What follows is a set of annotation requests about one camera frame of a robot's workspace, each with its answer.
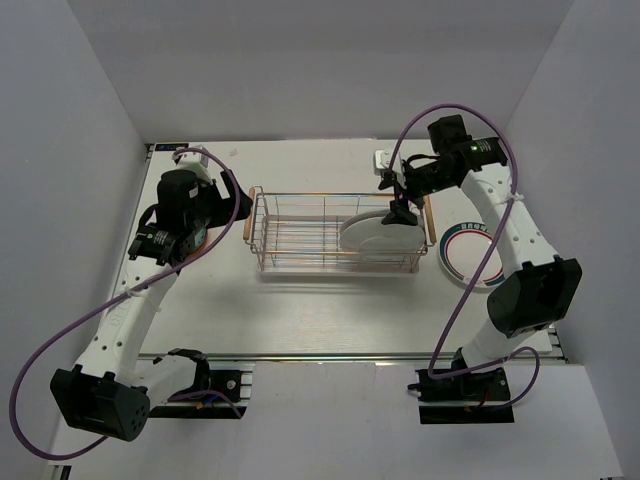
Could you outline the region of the orange plate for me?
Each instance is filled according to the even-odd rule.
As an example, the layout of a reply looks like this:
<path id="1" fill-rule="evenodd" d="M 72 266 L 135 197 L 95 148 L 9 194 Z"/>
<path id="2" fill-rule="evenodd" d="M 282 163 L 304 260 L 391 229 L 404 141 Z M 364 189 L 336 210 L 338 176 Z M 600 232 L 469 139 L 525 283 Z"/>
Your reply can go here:
<path id="1" fill-rule="evenodd" d="M 197 248 L 192 252 L 192 255 L 196 255 L 198 254 L 200 251 L 202 251 L 208 244 L 208 240 L 209 240 L 209 231 L 207 229 L 205 229 L 198 237 L 197 240 L 199 241 L 199 245 L 197 246 Z"/>

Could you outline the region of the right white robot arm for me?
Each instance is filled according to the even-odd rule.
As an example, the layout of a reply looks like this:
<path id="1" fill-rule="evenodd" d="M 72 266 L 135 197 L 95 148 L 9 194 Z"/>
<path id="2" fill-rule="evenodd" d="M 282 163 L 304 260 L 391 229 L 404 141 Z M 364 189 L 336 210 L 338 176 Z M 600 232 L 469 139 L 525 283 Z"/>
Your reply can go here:
<path id="1" fill-rule="evenodd" d="M 389 223 L 414 223 L 409 206 L 427 195 L 458 187 L 472 202 L 492 237 L 482 257 L 497 253 L 505 280 L 487 299 L 488 318 L 458 351 L 461 367 L 446 373 L 430 370 L 436 381 L 451 379 L 453 390 L 472 399 L 488 385 L 485 371 L 523 351 L 526 338 L 563 319 L 582 277 L 579 262 L 562 257 L 545 239 L 518 192 L 519 173 L 510 144 L 496 126 L 493 136 L 474 139 L 466 131 L 467 107 L 450 105 L 452 115 L 427 130 L 433 161 L 421 167 L 389 165 L 381 189 L 393 188 Z"/>

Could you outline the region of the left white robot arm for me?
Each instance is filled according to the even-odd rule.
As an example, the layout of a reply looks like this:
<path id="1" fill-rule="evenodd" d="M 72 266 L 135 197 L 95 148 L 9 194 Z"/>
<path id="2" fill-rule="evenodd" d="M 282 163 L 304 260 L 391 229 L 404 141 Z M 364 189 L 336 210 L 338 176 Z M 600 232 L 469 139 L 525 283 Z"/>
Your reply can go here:
<path id="1" fill-rule="evenodd" d="M 251 198 L 229 169 L 222 197 L 202 166 L 162 174 L 128 251 L 122 284 L 101 312 L 98 330 L 72 368 L 55 371 L 50 389 L 67 425 L 124 441 L 136 439 L 151 411 L 173 396 L 205 396 L 211 374 L 204 353 L 174 348 L 136 368 L 151 323 L 185 265 L 211 248 L 210 229 L 246 219 Z"/>

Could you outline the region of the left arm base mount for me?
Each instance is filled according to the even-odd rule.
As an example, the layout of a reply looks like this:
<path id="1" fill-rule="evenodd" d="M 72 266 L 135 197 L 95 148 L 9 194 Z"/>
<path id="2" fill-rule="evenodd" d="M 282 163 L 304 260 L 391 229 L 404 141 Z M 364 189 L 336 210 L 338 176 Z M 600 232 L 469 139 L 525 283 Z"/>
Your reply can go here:
<path id="1" fill-rule="evenodd" d="M 248 371 L 212 368 L 207 356 L 197 350 L 174 349 L 171 356 L 195 363 L 195 379 L 188 388 L 174 393 L 167 403 L 151 410 L 151 418 L 187 420 L 240 420 L 250 398 Z"/>

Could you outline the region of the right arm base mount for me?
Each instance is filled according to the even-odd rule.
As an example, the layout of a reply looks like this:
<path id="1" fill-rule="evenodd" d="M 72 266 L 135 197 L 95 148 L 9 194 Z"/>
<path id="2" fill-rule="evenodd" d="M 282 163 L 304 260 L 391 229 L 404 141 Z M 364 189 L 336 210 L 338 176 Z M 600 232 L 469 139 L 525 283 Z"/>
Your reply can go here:
<path id="1" fill-rule="evenodd" d="M 422 425 L 512 424 L 515 422 L 503 367 L 436 380 L 426 369 L 417 370 L 418 381 L 407 386 L 419 401 Z"/>

